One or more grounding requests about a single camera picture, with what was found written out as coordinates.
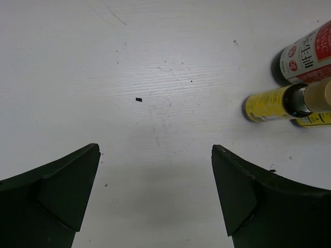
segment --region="gold bottle cap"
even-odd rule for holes
[[[314,113],[331,112],[331,80],[322,80],[307,86],[304,101]]]

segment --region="white label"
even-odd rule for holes
[[[280,69],[293,84],[331,77],[331,21],[286,47]]]

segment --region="yellow label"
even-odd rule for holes
[[[291,86],[272,89],[248,97],[245,104],[248,118],[255,122],[294,119],[283,106],[283,95],[289,87]]]
[[[327,113],[312,113],[311,115],[296,119],[298,125],[311,128],[311,127],[331,127],[331,112]]]

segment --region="bottle label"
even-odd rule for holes
[[[296,122],[305,128],[310,127],[331,127],[331,112],[313,113],[307,117],[296,119]]]
[[[295,117],[288,114],[283,106],[283,95],[289,87],[291,86],[249,96],[245,103],[248,118],[254,122],[294,119]]]
[[[331,77],[331,21],[286,47],[280,58],[280,69],[293,84]]]

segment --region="scratch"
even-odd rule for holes
[[[109,10],[109,12],[116,18],[116,19],[118,19],[120,22],[122,22],[124,25],[126,25],[126,23],[124,22],[124,21],[122,21],[120,18],[118,18],[117,17],[117,15],[115,15],[112,11],[111,11],[111,9],[110,9],[110,7],[108,6],[108,10]]]
[[[109,21],[107,21],[105,18],[103,18],[102,17],[102,15],[100,15],[99,14],[99,12],[98,11],[96,11],[86,0],[84,0],[84,2],[88,5],[88,7],[91,9],[91,10],[93,10],[104,22],[107,22],[109,25],[112,25],[113,27],[115,27],[116,29],[117,29],[117,27],[114,25],[114,24],[112,24],[112,23],[110,23]]]

